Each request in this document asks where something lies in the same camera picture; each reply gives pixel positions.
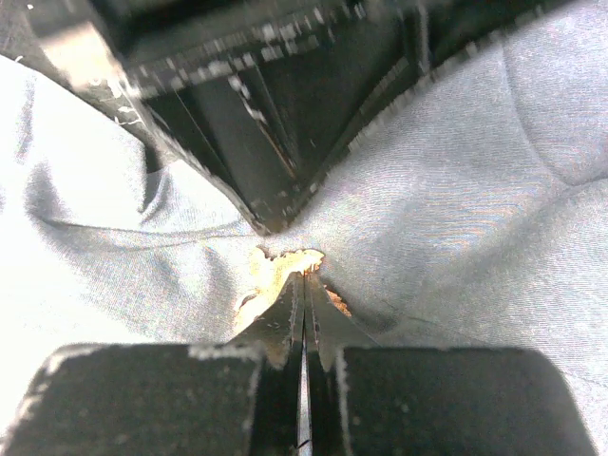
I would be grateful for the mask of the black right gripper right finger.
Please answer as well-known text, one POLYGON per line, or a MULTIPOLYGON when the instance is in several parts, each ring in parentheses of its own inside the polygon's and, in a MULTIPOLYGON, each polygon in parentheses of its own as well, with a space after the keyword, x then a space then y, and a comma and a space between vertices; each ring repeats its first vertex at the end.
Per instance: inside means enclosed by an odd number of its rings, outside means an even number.
POLYGON ((591 455, 557 367, 538 351, 381 347, 304 279, 316 455, 591 455))

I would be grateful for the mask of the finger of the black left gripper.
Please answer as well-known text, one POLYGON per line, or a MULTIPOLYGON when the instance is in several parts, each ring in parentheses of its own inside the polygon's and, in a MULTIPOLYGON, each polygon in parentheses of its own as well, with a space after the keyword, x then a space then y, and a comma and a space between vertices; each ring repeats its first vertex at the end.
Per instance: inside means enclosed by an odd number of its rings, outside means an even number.
POLYGON ((28 23, 79 90, 102 77, 156 146, 261 235, 284 231, 396 101, 553 1, 36 1, 28 23))

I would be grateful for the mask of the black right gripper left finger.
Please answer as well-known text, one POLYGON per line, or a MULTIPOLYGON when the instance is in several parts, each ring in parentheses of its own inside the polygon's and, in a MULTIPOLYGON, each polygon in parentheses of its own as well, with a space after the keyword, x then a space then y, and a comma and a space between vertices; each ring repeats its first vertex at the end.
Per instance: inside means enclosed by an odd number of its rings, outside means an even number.
POLYGON ((34 375, 6 455, 293 455, 301 274, 222 345, 71 345, 34 375))

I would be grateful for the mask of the gold leaf brooch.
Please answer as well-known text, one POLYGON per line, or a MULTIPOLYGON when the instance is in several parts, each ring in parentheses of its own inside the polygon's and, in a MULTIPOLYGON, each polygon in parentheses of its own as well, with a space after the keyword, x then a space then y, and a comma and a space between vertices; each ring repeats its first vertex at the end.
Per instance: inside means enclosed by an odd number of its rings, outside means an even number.
POLYGON ((270 328, 281 329, 284 323, 270 323, 263 318, 276 302, 291 273, 317 272, 325 254, 315 249, 296 250, 280 256, 266 256, 256 247, 250 254, 250 277, 253 287, 237 299, 233 331, 240 334, 257 321, 265 321, 270 328))

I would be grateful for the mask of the grey button shirt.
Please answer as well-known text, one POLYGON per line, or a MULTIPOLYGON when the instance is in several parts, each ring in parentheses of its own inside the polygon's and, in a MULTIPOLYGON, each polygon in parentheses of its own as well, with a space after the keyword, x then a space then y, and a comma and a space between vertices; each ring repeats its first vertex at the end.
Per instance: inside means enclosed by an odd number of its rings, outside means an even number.
POLYGON ((1 61, 1 424, 56 349, 230 338, 255 246, 314 248, 391 345, 501 345, 560 368, 607 451, 607 5, 577 1, 404 106, 261 238, 219 190, 1 61))

